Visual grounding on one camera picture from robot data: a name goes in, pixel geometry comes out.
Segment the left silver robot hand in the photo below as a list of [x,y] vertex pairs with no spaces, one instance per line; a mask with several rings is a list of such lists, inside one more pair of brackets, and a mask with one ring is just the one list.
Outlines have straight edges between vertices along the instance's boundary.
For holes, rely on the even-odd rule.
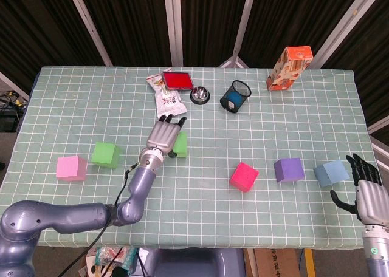
[[187,117],[182,117],[178,122],[172,123],[172,114],[168,116],[162,115],[155,123],[148,140],[147,148],[156,148],[162,152],[162,155],[168,155],[171,158],[177,157],[177,153],[173,151],[174,144],[183,127]]

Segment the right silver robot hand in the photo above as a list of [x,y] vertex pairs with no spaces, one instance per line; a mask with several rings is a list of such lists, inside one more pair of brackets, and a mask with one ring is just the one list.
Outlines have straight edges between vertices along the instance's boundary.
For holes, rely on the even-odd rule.
[[356,199],[353,204],[342,202],[331,190],[332,201],[338,208],[357,216],[364,225],[388,227],[388,191],[377,168],[355,153],[346,159],[352,169]]

